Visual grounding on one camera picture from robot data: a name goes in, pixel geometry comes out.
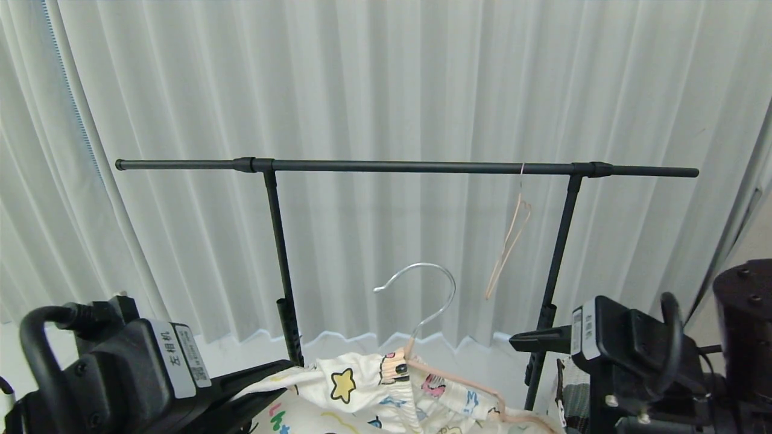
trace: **metal hook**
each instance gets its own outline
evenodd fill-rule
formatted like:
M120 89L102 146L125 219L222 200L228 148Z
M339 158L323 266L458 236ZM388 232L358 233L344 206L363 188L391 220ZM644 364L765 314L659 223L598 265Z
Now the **metal hook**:
M453 275L444 266L437 265L435 263L414 263L414 264L406 266L402 270L399 270L382 287L377 287L377 288L373 289L374 293L379 293L382 290L385 290L386 288L391 286L397 279L399 279L403 274L407 273L409 270L412 270L414 268L420 268L420 267L423 267L423 266L427 266L427 267L431 267L431 268L436 268L437 270L442 271L448 277L448 279L450 280L450 283L452 285L452 289L450 291L450 295L448 296L448 300L445 302L445 304L443 304L442 307L439 308L439 310L437 310L433 314L429 315L428 317L424 318L423 321L421 321L420 323L418 323L417 326L415 326L415 329L413 330L413 333L410 335L410 341L415 340L415 336L418 335L418 330L420 330L421 327L424 326L424 324L426 324L429 321L431 321L431 320L435 319L436 317L440 316L442 314L442 312L445 312L445 310L448 308L448 306L450 306L450 303L453 302L453 298L455 297L455 279L453 278Z

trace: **bolt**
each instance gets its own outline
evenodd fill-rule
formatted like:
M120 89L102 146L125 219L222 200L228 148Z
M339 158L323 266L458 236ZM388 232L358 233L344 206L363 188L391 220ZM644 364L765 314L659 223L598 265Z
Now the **bolt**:
M606 395L606 405L609 407L618 407L619 401L617 401L617 397L613 395Z
M75 375L83 377L84 374L86 374L86 362L79 361L78 364L75 365Z
M652 423L652 418L648 417L647 412L643 412L640 415L638 415L638 423L641 425L648 425Z
M89 426L91 428L98 428L102 425L102 416L98 412L93 412L89 416Z

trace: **yellow star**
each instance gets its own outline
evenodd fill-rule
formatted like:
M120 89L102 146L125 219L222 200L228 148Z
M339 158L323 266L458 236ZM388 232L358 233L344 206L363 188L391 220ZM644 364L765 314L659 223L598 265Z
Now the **yellow star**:
M332 380L335 387L330 393L330 398L340 399L344 404L348 404L351 401L351 392L357 388L357 383L354 382L354 371L346 368L343 372L333 372Z

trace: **black clothes rack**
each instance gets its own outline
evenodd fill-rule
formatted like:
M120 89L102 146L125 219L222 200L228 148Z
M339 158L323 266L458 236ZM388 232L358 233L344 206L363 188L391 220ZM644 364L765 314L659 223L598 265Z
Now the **black clothes rack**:
M295 299L290 280L290 265L287 261L286 243L282 215L279 210L279 192L276 188L278 171L334 171L334 172L391 172L391 173L466 173L466 174L508 174L518 175L567 175L568 192L563 206L563 215L557 230L555 249L547 276L547 286L537 323L537 330L550 328L555 320L557 307L552 297L557 284L557 274L563 261L563 251L568 239L568 229L574 215L579 189L583 178L603 178L611 175L661 176L675 178L696 178L699 170L695 168L661 168L646 166L616 166L598 161L589 163L472 163L438 161L319 161L319 160L275 160L272 158L244 157L235 160L116 160L118 170L147 169L185 169L185 170L235 170L247 173L262 173L268 190L268 203L276 238L276 254L279 256L279 269L282 277L284 298L276 301L279 317L282 321L284 341L289 359L303 365L303 353L300 349ZM525 382L528 385L525 408L533 409L539 380L546 353L531 353L526 368Z

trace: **beige wall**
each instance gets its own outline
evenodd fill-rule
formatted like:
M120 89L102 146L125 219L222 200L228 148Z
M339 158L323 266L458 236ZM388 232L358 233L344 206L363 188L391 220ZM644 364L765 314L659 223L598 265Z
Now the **beige wall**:
M740 240L731 252L726 264L722 266L724 270L743 264L750 259L772 258L772 199L769 199L769 195L762 199L758 212L754 214L743 230ZM716 301L712 291L700 304L695 317L686 327L686 333L694 338L699 346L721 343ZM721 354L713 354L710 356L710 360L717 372L724 373Z

